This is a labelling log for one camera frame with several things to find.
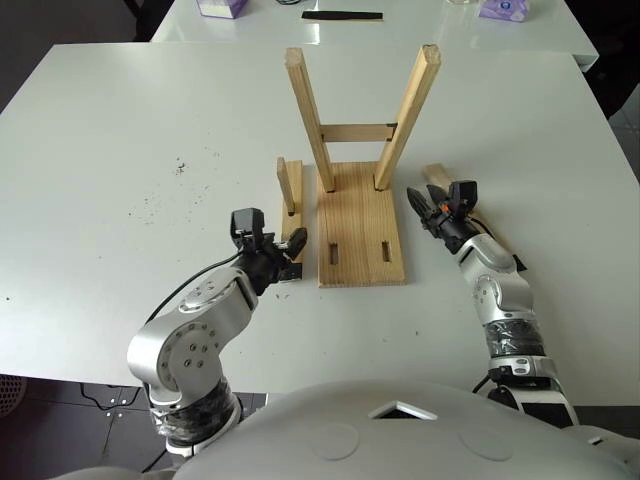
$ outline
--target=black cable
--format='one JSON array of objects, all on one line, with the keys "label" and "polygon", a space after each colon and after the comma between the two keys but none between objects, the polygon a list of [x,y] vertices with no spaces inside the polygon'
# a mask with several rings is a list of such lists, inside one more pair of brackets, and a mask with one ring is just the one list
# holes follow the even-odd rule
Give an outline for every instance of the black cable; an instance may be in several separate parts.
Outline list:
[{"label": "black cable", "polygon": [[149,323],[151,320],[153,320],[154,318],[156,318],[156,315],[158,315],[158,313],[160,313],[160,311],[167,306],[167,303],[169,303],[171,300],[173,300],[173,297],[175,297],[177,294],[179,294],[182,290],[184,290],[184,288],[189,285],[191,282],[193,282],[196,278],[198,278],[201,275],[204,275],[205,273],[207,273],[210,270],[213,270],[214,268],[220,267],[222,265],[225,265],[227,263],[229,263],[232,260],[235,260],[236,258],[238,258],[238,255],[240,255],[240,250],[238,250],[236,253],[234,253],[233,255],[231,255],[229,258],[227,258],[226,260],[222,260],[221,262],[218,263],[214,263],[213,265],[209,265],[208,267],[203,268],[202,270],[200,270],[198,273],[191,275],[187,280],[185,280],[184,282],[182,282],[180,284],[180,286],[178,288],[176,288],[173,292],[171,292],[169,294],[169,296],[167,298],[165,298],[160,305],[158,305],[156,307],[156,309],[153,311],[153,313],[149,316],[149,318],[147,319],[146,322],[144,322],[145,324]]},{"label": "black cable", "polygon": [[480,220],[478,220],[477,218],[474,218],[474,217],[467,217],[467,218],[469,218],[469,220],[471,220],[472,222],[477,223],[478,225],[480,225],[482,227],[482,229],[485,232],[487,232],[491,238],[493,238],[495,240],[495,237],[493,236],[493,233],[491,233],[491,230],[489,230],[489,227],[487,227],[484,223],[482,223]]},{"label": "black cable", "polygon": [[155,467],[156,463],[158,463],[160,461],[160,459],[162,457],[164,457],[165,453],[167,453],[167,451],[165,449],[162,449],[162,453],[160,455],[158,455],[153,462],[151,462],[149,465],[144,467],[144,470],[142,470],[141,473],[147,473],[149,470],[151,470],[153,467]]},{"label": "black cable", "polygon": [[478,382],[478,385],[473,387],[473,390],[471,390],[471,393],[478,393],[480,389],[484,387],[484,384],[487,383],[488,381],[489,381],[489,375],[486,375],[482,380],[480,380],[480,382]]},{"label": "black cable", "polygon": [[[91,400],[95,404],[95,406],[98,407],[103,412],[107,412],[109,410],[113,410],[114,408],[121,407],[122,405],[131,405],[133,402],[136,401],[136,398],[138,398],[138,394],[140,393],[140,390],[142,390],[142,388],[136,388],[135,395],[127,403],[123,403],[123,404],[117,404],[116,403],[115,405],[109,405],[108,407],[104,407],[104,406],[100,405],[100,402],[98,402],[97,399],[95,399],[94,397],[86,394],[86,392],[84,391],[84,383],[80,383],[79,385],[80,385],[80,395],[83,398],[86,398],[87,400]],[[118,388],[118,387],[114,387],[113,385],[107,385],[107,386],[109,388]]]}]

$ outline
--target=wooden base board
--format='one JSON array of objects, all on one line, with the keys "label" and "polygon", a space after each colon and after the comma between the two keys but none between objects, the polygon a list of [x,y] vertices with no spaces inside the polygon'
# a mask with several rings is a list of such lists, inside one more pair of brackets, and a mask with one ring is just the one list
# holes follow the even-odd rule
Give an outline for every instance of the wooden base board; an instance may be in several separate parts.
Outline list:
[{"label": "wooden base board", "polygon": [[375,162],[332,163],[335,192],[318,176],[320,287],[406,283],[391,188],[374,188]]},{"label": "wooden base board", "polygon": [[[291,162],[284,162],[284,167],[287,171],[287,179],[291,188],[291,196],[293,197],[294,213],[289,215],[286,201],[282,202],[282,230],[280,239],[284,242],[289,240],[289,237],[296,228],[304,227],[303,213],[303,190],[302,190],[302,161],[294,160]],[[304,256],[304,249],[298,254],[295,259],[294,265],[291,268],[292,280],[296,278],[302,278],[302,262]]]}]

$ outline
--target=black strip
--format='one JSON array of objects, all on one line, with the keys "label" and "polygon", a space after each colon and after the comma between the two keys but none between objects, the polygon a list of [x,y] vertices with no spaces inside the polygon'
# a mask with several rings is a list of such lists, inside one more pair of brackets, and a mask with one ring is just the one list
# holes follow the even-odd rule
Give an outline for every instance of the black strip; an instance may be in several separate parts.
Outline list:
[{"label": "black strip", "polygon": [[305,10],[305,20],[382,20],[382,12],[346,12],[340,10]]}]

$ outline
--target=wooden structure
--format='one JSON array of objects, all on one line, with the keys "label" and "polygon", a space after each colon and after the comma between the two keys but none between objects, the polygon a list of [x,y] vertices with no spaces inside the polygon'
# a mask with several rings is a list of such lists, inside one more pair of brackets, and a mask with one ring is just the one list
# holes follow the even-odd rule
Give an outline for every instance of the wooden structure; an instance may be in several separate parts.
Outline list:
[{"label": "wooden structure", "polygon": [[[318,167],[318,281],[321,287],[406,281],[391,177],[440,68],[435,45],[420,48],[395,122],[323,125],[300,48],[285,65]],[[378,162],[335,163],[326,142],[384,141]]]}]

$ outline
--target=wooden block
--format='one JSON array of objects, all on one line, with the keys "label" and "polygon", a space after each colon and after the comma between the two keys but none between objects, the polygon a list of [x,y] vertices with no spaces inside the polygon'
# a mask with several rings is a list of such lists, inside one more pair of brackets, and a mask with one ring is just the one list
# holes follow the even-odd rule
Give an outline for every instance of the wooden block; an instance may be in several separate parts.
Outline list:
[{"label": "wooden block", "polygon": [[384,146],[380,160],[376,167],[376,189],[385,190],[389,187],[393,171],[398,159],[409,139],[411,129],[416,123],[422,104],[433,85],[440,69],[440,50],[437,45],[424,45],[418,53],[418,58],[411,71],[409,83],[396,116],[398,127],[393,139]]},{"label": "wooden block", "polygon": [[276,176],[278,182],[280,182],[280,190],[282,190],[282,198],[289,215],[295,213],[295,204],[293,200],[293,191],[291,190],[291,184],[289,183],[289,175],[287,174],[287,167],[284,161],[284,157],[278,157],[276,164]]},{"label": "wooden block", "polygon": [[[449,185],[451,184],[453,179],[449,176],[449,173],[445,170],[445,168],[442,166],[441,163],[432,163],[430,165],[424,166],[422,168],[422,175],[424,176],[425,180],[430,184],[437,185],[438,187],[444,189],[446,192],[449,192]],[[471,214],[469,216],[477,220],[480,220],[487,227],[489,227],[496,241],[500,245],[502,245],[505,248],[505,250],[507,250],[511,254],[514,253],[514,250],[509,246],[509,244],[505,241],[505,239],[500,237],[496,233],[496,231],[493,228],[491,228],[491,226],[489,225],[489,222],[482,216],[482,214],[478,210],[477,205],[471,211]]]},{"label": "wooden block", "polygon": [[387,142],[395,129],[394,123],[320,125],[325,142]]},{"label": "wooden block", "polygon": [[313,152],[313,157],[318,166],[318,172],[322,178],[323,188],[325,192],[331,192],[335,190],[335,185],[333,173],[331,172],[329,152],[327,151],[324,140],[322,140],[318,109],[316,108],[316,101],[313,98],[311,82],[309,81],[309,74],[307,73],[307,65],[304,61],[302,49],[287,48],[285,66],[289,73],[293,93],[295,93],[296,101],[298,102],[304,128],[307,130],[311,151]]},{"label": "wooden block", "polygon": [[317,184],[320,287],[406,283],[393,192],[375,190],[375,162],[332,166],[336,191]]},{"label": "wooden block", "polygon": [[[283,163],[286,169],[286,175],[289,179],[289,185],[291,187],[292,200],[294,204],[294,213],[293,215],[289,215],[287,203],[282,202],[282,233],[280,239],[282,241],[286,241],[289,239],[296,228],[301,228],[304,226],[304,219],[302,215],[302,199],[304,197],[302,190],[302,162],[300,160],[295,160],[292,162],[283,161]],[[295,263],[302,263],[303,254],[304,249],[296,258]]]}]

